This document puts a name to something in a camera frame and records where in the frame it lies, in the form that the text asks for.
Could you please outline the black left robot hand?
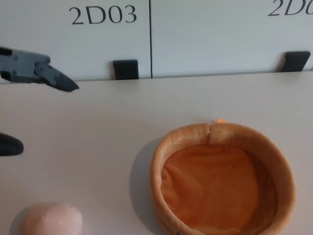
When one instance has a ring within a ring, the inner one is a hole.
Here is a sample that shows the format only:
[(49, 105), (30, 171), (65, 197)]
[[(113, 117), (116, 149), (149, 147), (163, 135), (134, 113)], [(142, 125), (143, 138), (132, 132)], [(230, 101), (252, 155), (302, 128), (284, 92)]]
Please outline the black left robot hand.
[(0, 77), (11, 83), (46, 84), (63, 92), (72, 92), (79, 86), (64, 73), (50, 65), (48, 55), (0, 48)]

